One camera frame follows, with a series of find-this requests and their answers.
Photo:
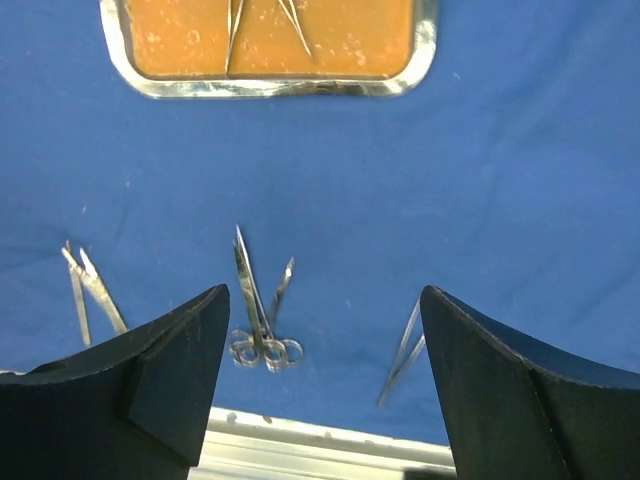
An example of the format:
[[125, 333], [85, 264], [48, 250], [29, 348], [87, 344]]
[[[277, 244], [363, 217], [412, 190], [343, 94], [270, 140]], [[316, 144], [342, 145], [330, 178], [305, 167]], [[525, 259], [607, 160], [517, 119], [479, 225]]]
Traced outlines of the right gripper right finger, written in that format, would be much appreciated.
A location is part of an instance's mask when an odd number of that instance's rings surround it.
[[420, 307], [458, 478], [638, 478], [638, 374], [544, 343], [435, 286]]

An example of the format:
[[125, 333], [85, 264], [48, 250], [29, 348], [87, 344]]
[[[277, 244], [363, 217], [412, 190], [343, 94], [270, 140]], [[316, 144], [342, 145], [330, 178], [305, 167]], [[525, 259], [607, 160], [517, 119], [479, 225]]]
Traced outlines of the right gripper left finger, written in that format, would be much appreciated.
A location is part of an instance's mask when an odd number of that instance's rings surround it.
[[221, 284], [95, 347], [2, 374], [2, 478], [187, 478], [229, 317]]

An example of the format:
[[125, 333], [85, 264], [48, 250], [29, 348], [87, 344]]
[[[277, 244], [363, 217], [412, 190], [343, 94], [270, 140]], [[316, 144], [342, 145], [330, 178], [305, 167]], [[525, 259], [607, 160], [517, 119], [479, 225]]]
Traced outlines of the long thin steel tweezers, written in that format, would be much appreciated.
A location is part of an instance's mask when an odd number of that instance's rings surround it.
[[411, 311], [409, 319], [407, 320], [407, 323], [405, 325], [404, 331], [402, 333], [399, 345], [395, 353], [395, 357], [389, 369], [383, 390], [378, 399], [377, 405], [380, 408], [382, 408], [385, 405], [387, 398], [390, 395], [394, 386], [399, 382], [402, 376], [406, 373], [407, 369], [413, 364], [413, 362], [417, 359], [417, 357], [420, 355], [420, 353], [426, 346], [425, 337], [423, 334], [421, 334], [417, 342], [411, 349], [411, 351], [407, 352], [409, 340], [414, 330], [414, 327], [417, 324], [417, 320], [420, 316], [420, 313], [421, 313], [420, 299], [417, 299]]

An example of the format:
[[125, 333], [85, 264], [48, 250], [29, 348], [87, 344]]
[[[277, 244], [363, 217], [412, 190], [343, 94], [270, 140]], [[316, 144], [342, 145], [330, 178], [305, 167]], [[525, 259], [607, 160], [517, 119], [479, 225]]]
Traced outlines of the steel surgical scissors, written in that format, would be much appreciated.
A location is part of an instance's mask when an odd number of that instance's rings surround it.
[[286, 366], [286, 347], [273, 334], [257, 289], [248, 250], [239, 225], [236, 226], [234, 255], [251, 330], [249, 332], [241, 330], [232, 332], [233, 341], [229, 346], [232, 358], [239, 366], [256, 367], [261, 361], [264, 361], [270, 371], [280, 371]]

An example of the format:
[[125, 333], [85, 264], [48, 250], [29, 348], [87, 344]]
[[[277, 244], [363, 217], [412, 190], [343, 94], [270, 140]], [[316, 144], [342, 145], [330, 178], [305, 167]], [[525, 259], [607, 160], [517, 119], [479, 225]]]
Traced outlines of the blue surgical cloth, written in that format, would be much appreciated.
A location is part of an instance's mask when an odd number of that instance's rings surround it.
[[304, 361], [225, 359], [219, 407], [445, 443], [429, 359], [377, 404], [427, 285], [574, 354], [639, 367], [639, 5], [444, 1], [396, 98], [144, 97], [95, 1], [1, 5], [1, 365], [82, 346], [66, 242], [130, 326], [226, 284], [232, 242]]

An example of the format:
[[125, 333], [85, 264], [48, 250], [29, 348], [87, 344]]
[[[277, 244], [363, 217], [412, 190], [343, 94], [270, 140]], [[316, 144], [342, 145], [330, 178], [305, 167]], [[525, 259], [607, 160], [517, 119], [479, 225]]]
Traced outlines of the steel scalpel handle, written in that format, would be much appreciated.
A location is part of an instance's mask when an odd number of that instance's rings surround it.
[[69, 241], [66, 241], [65, 246], [61, 249], [61, 251], [68, 264], [69, 276], [71, 280], [72, 292], [76, 305], [82, 340], [84, 345], [86, 347], [89, 347], [91, 345], [91, 334], [83, 293], [82, 275], [84, 274], [84, 270], [74, 258]]

